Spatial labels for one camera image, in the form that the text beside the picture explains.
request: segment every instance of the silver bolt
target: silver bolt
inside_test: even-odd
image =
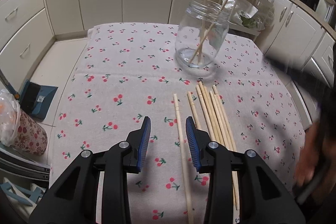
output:
[[[119,143],[119,147],[120,148],[127,148],[128,146],[129,146],[128,142],[121,142],[121,143]]]
[[[82,153],[81,153],[81,156],[83,158],[87,158],[88,156],[91,155],[91,152],[89,150],[84,150]]]
[[[257,153],[254,150],[247,150],[246,154],[250,157],[250,158],[254,158]]]
[[[215,149],[215,148],[218,147],[218,143],[216,143],[216,142],[209,142],[209,147]]]

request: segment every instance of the glass jar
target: glass jar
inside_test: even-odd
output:
[[[229,30],[229,11],[225,8],[221,11],[221,6],[210,0],[202,3],[203,0],[190,2],[175,42],[177,58],[193,68],[204,67],[214,61]]]

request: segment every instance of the cabinet handle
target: cabinet handle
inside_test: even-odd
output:
[[[16,7],[13,11],[11,11],[8,16],[5,17],[5,21],[8,21],[7,18],[14,12],[17,12],[17,10],[19,9],[19,7]]]
[[[30,47],[30,43],[28,44],[28,46],[23,50],[23,52],[20,54],[20,57],[22,58],[22,55],[26,52],[26,50],[28,50]]]
[[[293,13],[294,13],[294,12],[293,12],[293,11],[291,11],[291,12],[290,12],[290,14],[288,15],[285,27],[287,27],[287,25],[288,25],[289,21],[290,21],[290,20],[291,20],[291,18],[292,18],[292,15],[293,15]]]
[[[279,18],[279,22],[281,22],[282,18],[284,17],[284,14],[285,14],[286,10],[287,10],[287,7],[285,7],[285,8],[282,10],[281,15],[280,15],[280,18]]]
[[[334,67],[334,60],[331,59],[330,55],[328,55],[328,63],[331,65],[331,69]]]

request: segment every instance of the tablecloth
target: tablecloth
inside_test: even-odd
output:
[[[217,86],[238,151],[254,149],[291,189],[305,134],[290,94],[260,50],[251,40],[228,34],[212,65],[190,69],[176,62],[177,30],[168,24],[112,23],[90,31],[58,107],[50,184],[81,150],[108,150],[149,116],[152,130],[144,167],[140,174],[128,175],[132,221],[187,223],[173,93],[184,122],[191,115],[186,92],[193,92],[207,130],[195,91],[202,81],[209,89]],[[197,39],[192,32],[190,39]],[[189,174],[194,222],[202,223],[209,175],[198,174],[191,159]],[[239,222],[238,212],[233,222]]]

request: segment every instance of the tiled floor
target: tiled floor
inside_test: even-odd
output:
[[[58,104],[62,97],[65,85],[75,70],[76,63],[87,43],[87,38],[56,41],[36,68],[31,81],[40,85],[57,86],[57,92],[52,100],[46,118],[40,123],[48,135],[48,147],[43,156],[28,157],[32,160],[50,165],[53,152],[53,126]]]

